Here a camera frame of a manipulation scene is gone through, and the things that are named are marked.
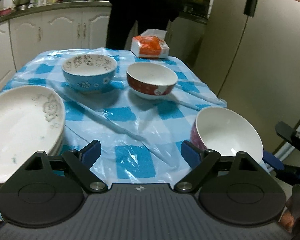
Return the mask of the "right hand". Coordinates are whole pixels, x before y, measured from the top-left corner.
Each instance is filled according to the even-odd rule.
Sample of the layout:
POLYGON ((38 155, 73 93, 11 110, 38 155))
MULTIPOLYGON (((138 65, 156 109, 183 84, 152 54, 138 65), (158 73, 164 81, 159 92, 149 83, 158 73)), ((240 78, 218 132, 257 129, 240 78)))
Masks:
POLYGON ((293 197, 289 197, 286 202, 286 209, 280 218, 279 223, 290 233, 296 234, 300 232, 300 216, 294 217, 291 213, 293 205, 293 197))

